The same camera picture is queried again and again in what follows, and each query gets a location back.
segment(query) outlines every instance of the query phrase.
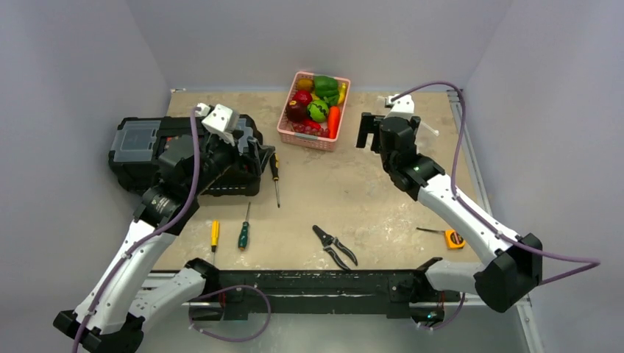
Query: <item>green bell pepper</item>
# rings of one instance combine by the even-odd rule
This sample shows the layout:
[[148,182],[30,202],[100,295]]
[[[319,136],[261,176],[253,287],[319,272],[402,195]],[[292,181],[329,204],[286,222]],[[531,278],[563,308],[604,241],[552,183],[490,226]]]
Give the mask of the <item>green bell pepper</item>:
[[323,97],[323,100],[329,106],[335,107],[336,105],[338,105],[338,98],[340,98],[340,97],[339,97],[339,95],[336,94],[335,96]]
[[328,76],[315,76],[314,77],[314,92],[317,96],[331,97],[338,95],[338,81]]

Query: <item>orange tape measure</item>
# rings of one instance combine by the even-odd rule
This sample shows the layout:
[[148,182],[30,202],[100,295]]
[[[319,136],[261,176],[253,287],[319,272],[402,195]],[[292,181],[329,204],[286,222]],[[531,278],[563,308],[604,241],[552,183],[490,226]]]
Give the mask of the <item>orange tape measure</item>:
[[461,249],[466,245],[466,241],[461,237],[461,235],[452,229],[434,230],[420,227],[416,227],[416,229],[422,230],[423,232],[442,234],[444,236],[444,240],[447,242],[447,248],[449,249]]

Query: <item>toolbox lid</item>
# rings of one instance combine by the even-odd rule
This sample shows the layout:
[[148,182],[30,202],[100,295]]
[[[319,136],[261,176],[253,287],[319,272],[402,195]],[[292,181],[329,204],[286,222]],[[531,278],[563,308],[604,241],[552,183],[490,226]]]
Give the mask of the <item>toolbox lid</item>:
[[149,162],[152,147],[156,143],[156,131],[160,120],[126,121],[117,130],[111,151],[115,152],[113,162]]

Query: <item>marble surface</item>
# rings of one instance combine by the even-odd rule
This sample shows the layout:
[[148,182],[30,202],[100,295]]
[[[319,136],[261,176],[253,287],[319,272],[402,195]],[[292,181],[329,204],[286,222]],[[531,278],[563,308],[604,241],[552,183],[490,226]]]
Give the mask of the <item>marble surface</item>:
[[[155,269],[178,270],[187,260],[211,260],[210,228],[220,222],[216,266],[221,269],[337,269],[312,231],[314,224],[334,235],[357,256],[357,269],[416,268],[432,257],[477,261],[469,246],[448,250],[439,235],[416,227],[446,229],[435,213],[398,191],[381,168],[378,155],[356,149],[360,115],[384,115],[378,96],[388,93],[351,93],[334,152],[307,149],[280,142],[276,126],[286,100],[282,93],[173,93],[168,115],[188,116],[198,102],[221,103],[250,115],[280,155],[281,208],[277,208],[271,172],[263,175],[260,193],[253,197],[201,196],[201,207],[186,228],[158,260]],[[414,94],[416,114],[440,131],[435,137],[420,129],[421,153],[450,172],[457,129],[446,93]],[[457,183],[475,199],[463,154]],[[249,245],[237,247],[238,234],[251,201]]]

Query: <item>plastic basket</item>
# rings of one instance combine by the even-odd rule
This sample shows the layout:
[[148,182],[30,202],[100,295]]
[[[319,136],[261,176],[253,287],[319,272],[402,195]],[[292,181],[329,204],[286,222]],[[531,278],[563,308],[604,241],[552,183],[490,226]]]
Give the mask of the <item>plastic basket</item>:
[[[351,81],[342,77],[334,77],[334,79],[338,81],[339,87],[343,83],[347,84],[347,93],[344,97],[344,101],[342,102],[342,104],[338,106],[338,108],[340,108],[340,121],[338,123],[336,138],[320,138],[318,136],[300,134],[293,131],[290,121],[286,118],[286,106],[294,96],[295,92],[297,92],[297,81],[304,78],[314,79],[314,74],[312,74],[311,72],[299,71],[294,76],[290,92],[288,93],[288,97],[286,97],[286,102],[284,103],[284,108],[282,109],[282,115],[280,116],[280,120],[277,122],[277,132],[279,132],[280,138],[284,143],[310,147],[312,149],[322,149],[323,151],[333,151],[336,149],[336,144],[338,143],[338,138],[340,137],[340,128],[342,127],[342,120],[344,117],[344,107],[347,106],[349,91],[351,90]],[[321,126],[323,126],[323,129],[325,129],[327,128],[327,123],[323,123],[321,124]]]

